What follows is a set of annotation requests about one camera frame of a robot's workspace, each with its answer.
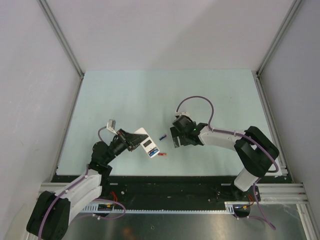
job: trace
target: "light blue table surface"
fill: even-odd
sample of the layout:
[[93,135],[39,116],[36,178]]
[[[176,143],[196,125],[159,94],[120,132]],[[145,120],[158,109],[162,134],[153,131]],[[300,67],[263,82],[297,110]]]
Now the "light blue table surface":
[[[133,152],[126,150],[110,163],[111,175],[238,175],[243,164],[235,151],[216,146],[174,148],[170,127],[176,108],[180,101],[193,95],[212,101],[213,127],[245,130],[257,126],[271,139],[248,69],[87,71],[56,173],[82,174],[91,161],[93,145],[99,141],[98,129],[115,119],[116,130],[133,133],[145,128],[167,156],[149,158],[141,147]],[[197,123],[207,123],[211,114],[210,105],[202,99],[190,99],[180,110],[188,111]],[[164,134],[167,138],[159,141]],[[101,136],[109,144],[114,135],[104,130]]]

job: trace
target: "robotic arm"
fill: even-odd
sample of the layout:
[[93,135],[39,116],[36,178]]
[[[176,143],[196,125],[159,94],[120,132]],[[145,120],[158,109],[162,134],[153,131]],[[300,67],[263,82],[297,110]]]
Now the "robotic arm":
[[61,240],[71,221],[90,202],[107,197],[110,193],[109,175],[112,167],[108,164],[124,150],[130,152],[142,146],[150,158],[159,149],[144,128],[134,133],[122,129],[114,130],[115,121],[107,129],[115,134],[107,145],[97,142],[92,148],[91,162],[84,175],[56,192],[44,191],[39,196],[26,230],[44,240]]
[[175,148],[187,145],[214,145],[238,153],[244,168],[233,182],[233,194],[241,196],[259,179],[266,175],[273,164],[258,147],[253,148],[252,140],[261,145],[273,159],[279,156],[276,146],[255,126],[245,131],[229,131],[220,128],[210,130],[208,124],[192,121],[187,112],[178,113],[170,128]]

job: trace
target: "white wall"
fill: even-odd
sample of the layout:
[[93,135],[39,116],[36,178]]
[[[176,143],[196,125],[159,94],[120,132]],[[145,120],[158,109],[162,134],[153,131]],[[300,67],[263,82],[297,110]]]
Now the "white wall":
[[0,32],[3,239],[51,173],[80,80],[36,0],[1,1]]
[[48,0],[84,70],[257,70],[294,0]]
[[262,73],[290,170],[320,226],[320,1],[307,0]]

